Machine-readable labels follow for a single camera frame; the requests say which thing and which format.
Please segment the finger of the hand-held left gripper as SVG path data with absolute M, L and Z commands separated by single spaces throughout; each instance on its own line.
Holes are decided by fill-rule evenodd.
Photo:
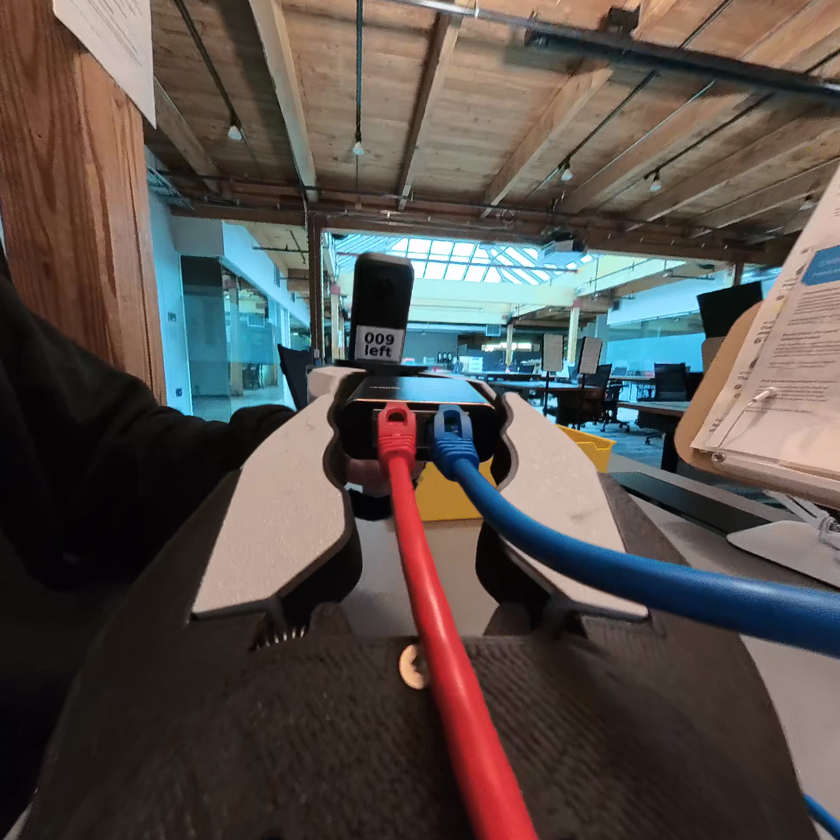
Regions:
M 308 373 L 308 402 L 314 403 L 322 396 L 335 397 L 342 388 L 352 391 L 366 377 L 366 371 L 347 365 L 321 365 Z

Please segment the black network splitter box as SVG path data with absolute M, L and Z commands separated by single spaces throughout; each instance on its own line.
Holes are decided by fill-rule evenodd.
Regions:
M 429 462 L 434 417 L 444 404 L 459 406 L 468 416 L 479 462 L 496 451 L 502 421 L 494 403 L 468 380 L 438 376 L 368 376 L 339 410 L 338 428 L 344 453 L 352 459 L 377 459 L 379 413 L 388 403 L 405 403 L 416 417 L 416 459 Z

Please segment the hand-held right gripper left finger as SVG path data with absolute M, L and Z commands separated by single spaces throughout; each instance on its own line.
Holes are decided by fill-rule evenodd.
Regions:
M 273 632 L 307 632 L 322 606 L 340 604 L 359 583 L 361 539 L 336 402 L 317 397 L 242 466 L 192 620 L 263 616 Z

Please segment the person's left hand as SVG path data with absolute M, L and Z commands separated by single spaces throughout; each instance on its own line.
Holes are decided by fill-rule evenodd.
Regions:
M 380 464 L 372 459 L 346 458 L 346 484 L 367 497 L 383 498 L 391 493 Z

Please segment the black monitor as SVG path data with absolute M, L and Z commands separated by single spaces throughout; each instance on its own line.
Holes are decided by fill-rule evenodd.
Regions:
M 701 293 L 697 296 L 700 320 L 707 339 L 725 338 L 733 324 L 763 300 L 761 281 Z

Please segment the black ceiling track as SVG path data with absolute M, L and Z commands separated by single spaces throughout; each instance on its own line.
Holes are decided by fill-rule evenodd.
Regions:
M 536 27 L 524 34 L 526 47 L 581 54 L 613 64 L 697 76 L 755 91 L 838 104 L 838 82 L 803 71 L 783 70 L 705 52 L 657 45 L 580 28 Z

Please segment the wooden pillar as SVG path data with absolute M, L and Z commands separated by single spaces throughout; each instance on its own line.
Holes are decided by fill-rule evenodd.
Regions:
M 1 2 L 2 224 L 26 306 L 166 402 L 140 110 L 55 16 Z

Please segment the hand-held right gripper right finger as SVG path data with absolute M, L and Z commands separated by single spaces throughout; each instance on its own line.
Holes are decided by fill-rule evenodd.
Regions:
M 560 428 L 522 398 L 498 398 L 503 415 L 492 466 L 501 495 L 531 518 L 575 539 L 624 552 L 651 546 L 646 510 Z M 481 527 L 479 582 L 498 604 L 519 604 L 538 625 L 546 606 L 571 619 L 649 625 L 648 609 L 548 569 L 509 541 Z

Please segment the dark office desk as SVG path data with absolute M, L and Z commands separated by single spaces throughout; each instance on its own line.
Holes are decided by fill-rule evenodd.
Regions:
M 663 434 L 663 454 L 660 469 L 676 474 L 679 467 L 679 455 L 676 449 L 676 429 L 690 405 L 689 401 L 618 401 L 617 407 L 638 412 L 642 415 L 663 417 L 665 420 L 656 428 Z

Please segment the grey desk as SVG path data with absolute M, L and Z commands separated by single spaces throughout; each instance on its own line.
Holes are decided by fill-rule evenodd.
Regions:
M 632 496 L 631 502 L 694 568 L 827 590 L 825 584 L 745 553 L 719 533 L 646 500 Z M 361 520 L 357 528 L 364 567 L 344 603 L 353 630 L 373 637 L 413 634 L 392 521 Z M 436 521 L 426 525 L 425 533 L 459 632 L 481 635 L 497 603 L 476 576 L 480 522 Z M 780 717 L 802 789 L 838 816 L 838 660 L 750 637 L 743 642 Z

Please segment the black office chair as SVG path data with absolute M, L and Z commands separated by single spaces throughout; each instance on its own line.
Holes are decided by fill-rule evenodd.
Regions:
M 579 377 L 580 387 L 563 397 L 563 411 L 558 420 L 577 429 L 602 420 L 605 412 L 607 386 L 612 375 L 611 364 L 600 364 L 595 373 Z
M 654 364 L 654 403 L 688 403 L 686 363 L 655 363 Z M 664 448 L 679 424 L 682 413 L 678 414 L 639 414 L 638 420 L 645 428 L 661 433 Z

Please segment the person's left forearm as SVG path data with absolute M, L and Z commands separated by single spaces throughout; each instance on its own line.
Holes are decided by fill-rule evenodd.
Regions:
M 135 576 L 294 416 L 264 405 L 215 422 L 160 405 L 28 310 L 2 256 L 2 536 L 46 587 Z

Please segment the yellow plastic bin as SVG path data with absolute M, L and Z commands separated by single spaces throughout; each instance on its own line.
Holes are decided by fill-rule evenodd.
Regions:
M 600 473 L 606 473 L 614 442 L 600 435 L 557 426 Z M 464 490 L 446 479 L 434 463 L 427 463 L 416 483 L 416 504 L 423 522 L 455 522 L 480 520 L 476 509 Z

